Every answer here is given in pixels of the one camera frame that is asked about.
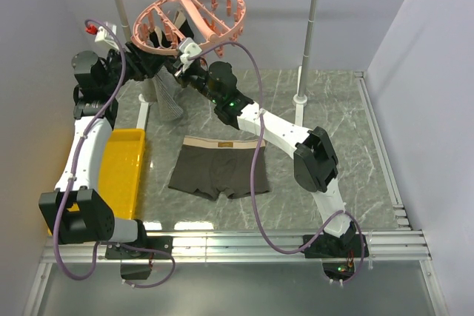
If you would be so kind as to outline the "grey striped underwear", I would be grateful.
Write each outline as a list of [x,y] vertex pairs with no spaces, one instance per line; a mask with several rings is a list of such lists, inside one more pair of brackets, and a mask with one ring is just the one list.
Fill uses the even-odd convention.
[[181,91],[171,73],[162,67],[154,77],[145,79],[141,84],[141,94],[146,102],[155,104],[162,121],[174,121],[184,114],[175,97]]

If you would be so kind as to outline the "pink round clip hanger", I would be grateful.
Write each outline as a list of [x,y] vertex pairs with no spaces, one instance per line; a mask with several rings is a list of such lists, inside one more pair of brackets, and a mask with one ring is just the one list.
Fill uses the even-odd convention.
[[135,20],[131,41],[148,53],[179,56],[178,45],[191,38],[221,58],[222,43],[244,32],[246,15],[244,0],[157,0]]

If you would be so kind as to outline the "dark grey boxer briefs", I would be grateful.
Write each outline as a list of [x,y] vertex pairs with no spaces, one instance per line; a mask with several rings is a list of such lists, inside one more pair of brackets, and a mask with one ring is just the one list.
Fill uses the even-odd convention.
[[216,201],[249,196],[257,140],[220,141],[186,136],[168,187]]

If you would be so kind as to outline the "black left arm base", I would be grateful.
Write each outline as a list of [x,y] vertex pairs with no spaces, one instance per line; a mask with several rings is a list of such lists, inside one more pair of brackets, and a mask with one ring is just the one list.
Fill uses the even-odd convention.
[[[173,276],[176,261],[172,252],[173,237],[155,236],[148,237],[144,245],[110,245],[106,248],[104,259],[120,262],[120,275],[124,284],[136,289],[150,289],[164,284]],[[143,284],[151,276],[154,263],[159,260],[170,261],[170,271],[160,281]]]

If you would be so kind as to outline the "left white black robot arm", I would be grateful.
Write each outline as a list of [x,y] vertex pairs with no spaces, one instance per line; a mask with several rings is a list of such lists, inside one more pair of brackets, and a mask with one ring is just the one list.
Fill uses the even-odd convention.
[[119,104],[115,91],[129,80],[152,78],[165,58],[146,53],[131,42],[125,51],[110,50],[106,58],[90,50],[71,61],[77,85],[73,91],[74,138],[64,171],[52,192],[39,198],[48,229],[57,228],[60,244],[123,243],[132,258],[150,248],[137,220],[115,217],[99,194],[99,172],[107,142],[115,126]]

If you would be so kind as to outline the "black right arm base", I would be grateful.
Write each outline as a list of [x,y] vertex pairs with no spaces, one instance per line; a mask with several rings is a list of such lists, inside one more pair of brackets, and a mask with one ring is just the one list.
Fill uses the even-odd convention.
[[329,281],[342,284],[354,278],[358,267],[370,256],[366,235],[357,232],[354,223],[340,238],[322,232],[302,254],[306,259],[322,259]]

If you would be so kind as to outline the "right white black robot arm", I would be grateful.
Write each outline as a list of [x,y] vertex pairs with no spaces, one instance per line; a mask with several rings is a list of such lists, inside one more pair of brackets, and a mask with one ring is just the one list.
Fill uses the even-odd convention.
[[326,223],[327,250],[337,257],[351,250],[350,222],[337,211],[344,209],[338,188],[338,158],[327,132],[292,124],[261,108],[237,89],[232,66],[216,61],[204,69],[196,59],[183,58],[173,64],[181,86],[191,86],[214,104],[214,113],[226,125],[260,135],[293,160],[293,174],[300,187],[312,194]]

